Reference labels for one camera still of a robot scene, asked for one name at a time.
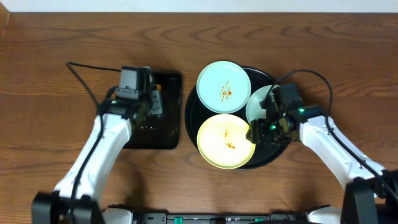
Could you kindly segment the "light blue plate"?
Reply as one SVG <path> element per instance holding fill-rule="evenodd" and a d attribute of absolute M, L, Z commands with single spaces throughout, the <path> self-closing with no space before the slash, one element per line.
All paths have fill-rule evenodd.
<path fill-rule="evenodd" d="M 197 78 L 197 95 L 202 104 L 215 113 L 234 113 L 251 96 L 251 81 L 244 69 L 229 61 L 207 65 Z"/>
<path fill-rule="evenodd" d="M 266 109 L 260 106 L 260 102 L 265 99 L 270 88 L 271 85 L 261 87 L 250 96 L 246 104 L 246 119 L 249 124 L 255 119 L 274 119 L 277 117 L 278 112 L 273 99 L 267 101 L 270 104 L 266 106 Z"/>

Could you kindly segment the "yellow plate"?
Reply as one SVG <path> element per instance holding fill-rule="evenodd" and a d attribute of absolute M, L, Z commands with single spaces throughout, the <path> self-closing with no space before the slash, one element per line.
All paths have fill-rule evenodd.
<path fill-rule="evenodd" d="M 208 118 L 199 128 L 197 146 L 202 157 L 220 169 L 235 169 L 253 156 L 256 145 L 246 139 L 249 125 L 232 114 Z"/>

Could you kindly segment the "light blue plate top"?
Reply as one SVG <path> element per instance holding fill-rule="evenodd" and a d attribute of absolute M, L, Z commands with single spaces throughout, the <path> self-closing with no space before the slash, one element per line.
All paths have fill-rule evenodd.
<path fill-rule="evenodd" d="M 244 69 L 229 61 L 207 65 L 197 78 L 197 95 L 202 104 L 215 113 L 234 113 L 251 96 L 251 81 Z"/>

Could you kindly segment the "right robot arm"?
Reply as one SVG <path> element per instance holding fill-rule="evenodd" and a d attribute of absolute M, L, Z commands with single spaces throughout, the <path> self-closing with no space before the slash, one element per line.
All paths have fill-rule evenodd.
<path fill-rule="evenodd" d="M 361 152 L 318 105 L 296 93 L 253 94 L 246 106 L 247 139 L 263 145 L 300 141 L 331 170 L 345 190 L 341 209 L 307 212 L 309 223 L 397 223 L 397 171 Z"/>

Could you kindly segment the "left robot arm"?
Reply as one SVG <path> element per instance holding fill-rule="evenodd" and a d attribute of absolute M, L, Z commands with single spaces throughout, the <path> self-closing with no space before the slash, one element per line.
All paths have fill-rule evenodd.
<path fill-rule="evenodd" d="M 120 68 L 118 86 L 104 100 L 94 99 L 96 118 L 91 134 L 65 177 L 51 194 L 39 192 L 32 202 L 33 223 L 133 223 L 126 208 L 99 206 L 111 169 L 134 131 L 150 114 L 159 91 L 150 67 Z"/>

